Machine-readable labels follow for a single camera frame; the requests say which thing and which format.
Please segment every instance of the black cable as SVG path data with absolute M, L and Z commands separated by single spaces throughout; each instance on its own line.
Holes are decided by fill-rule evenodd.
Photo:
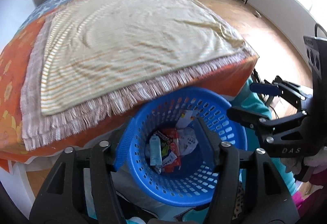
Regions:
M 275 113 L 275 115 L 276 115 L 276 118 L 279 119 L 279 117 L 278 117 L 278 115 L 277 115 L 276 110 L 274 109 L 274 107 L 272 107 L 271 105 L 269 105 L 269 107 L 272 108 L 272 110 L 274 111 L 274 113 Z

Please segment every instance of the laundry basket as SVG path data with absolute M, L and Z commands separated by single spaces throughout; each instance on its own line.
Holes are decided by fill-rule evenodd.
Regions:
M 203 161 L 199 145 L 181 158 L 180 170 L 158 175 L 145 159 L 148 138 L 159 128 L 174 127 L 183 110 L 196 110 L 210 130 L 221 140 L 246 150 L 245 129 L 228 120 L 231 105 L 218 94 L 198 87 L 187 87 L 145 104 L 135 115 L 135 135 L 127 157 L 130 172 L 138 186 L 152 198 L 172 206 L 192 207 L 211 201 L 218 174 Z

